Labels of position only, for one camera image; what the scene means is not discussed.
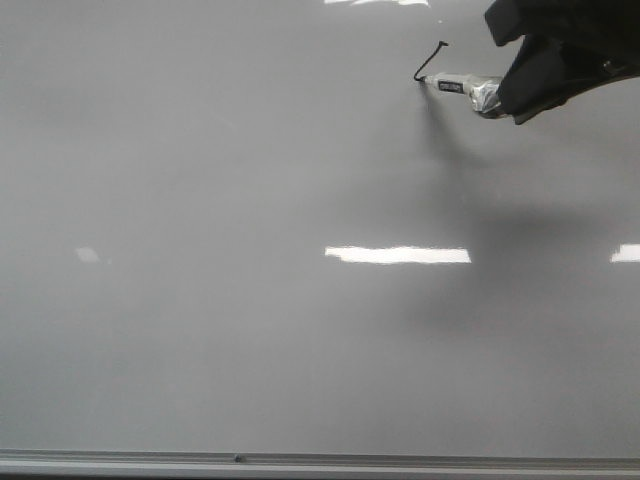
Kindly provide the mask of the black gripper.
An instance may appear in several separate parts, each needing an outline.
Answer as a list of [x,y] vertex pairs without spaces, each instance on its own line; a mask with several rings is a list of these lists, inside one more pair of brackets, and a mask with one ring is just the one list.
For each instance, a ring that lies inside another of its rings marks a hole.
[[639,75],[637,1],[497,0],[484,20],[498,47],[525,36],[498,89],[516,125]]

